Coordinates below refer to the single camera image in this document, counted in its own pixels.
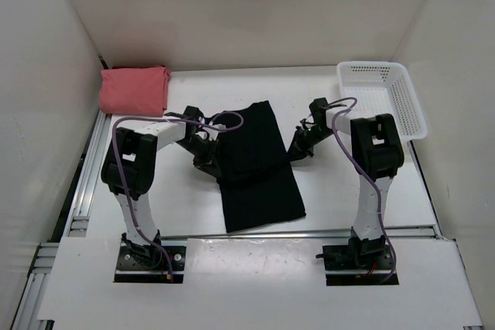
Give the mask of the black t-shirt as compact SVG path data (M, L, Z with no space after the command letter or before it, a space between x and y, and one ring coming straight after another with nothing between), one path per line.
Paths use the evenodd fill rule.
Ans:
M306 216L282 135L269 102L238 111L243 125L218 134L217 159L228 233Z

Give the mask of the pink t-shirt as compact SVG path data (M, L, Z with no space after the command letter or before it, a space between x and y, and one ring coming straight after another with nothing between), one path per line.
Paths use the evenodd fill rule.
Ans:
M164 66L102 70L99 108L105 114L161 117L170 76Z

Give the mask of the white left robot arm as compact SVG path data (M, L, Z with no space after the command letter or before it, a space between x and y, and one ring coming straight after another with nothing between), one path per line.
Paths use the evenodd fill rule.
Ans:
M162 245L149 203L158 152L177 144L193 155L195 168L219 176L218 135L244 123L242 117L231 128L217 123L216 119L224 115L206 118L199 108L188 106L181 114L168 113L159 119L123 117L114 123L101 180L115 196L124 217L126 231L121 242L146 270L173 272L173 255Z

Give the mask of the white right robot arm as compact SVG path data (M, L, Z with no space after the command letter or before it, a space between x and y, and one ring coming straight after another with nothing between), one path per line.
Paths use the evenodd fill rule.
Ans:
M391 248L386 245L384 212L388 190L405 161L401 139L392 114L359 117L353 114L357 98L347 106L316 98L309 105L311 121L303 119L296 127L288 150L291 162L314 155L314 147L333 136L359 175L357 216L351 237L342 253L331 253L336 262L352 269L375 264Z

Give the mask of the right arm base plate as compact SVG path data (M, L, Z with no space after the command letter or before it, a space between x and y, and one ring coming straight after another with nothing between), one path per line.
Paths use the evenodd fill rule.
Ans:
M389 246L357 263L347 245L326 245L316 259L323 261L327 287L399 285L397 273L391 274L394 260Z

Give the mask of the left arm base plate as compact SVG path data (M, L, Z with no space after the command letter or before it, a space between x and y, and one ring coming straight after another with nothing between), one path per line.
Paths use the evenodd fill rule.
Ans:
M126 284L182 284L186 246L163 245L167 256L154 246L131 242L125 233L115 264L114 282Z

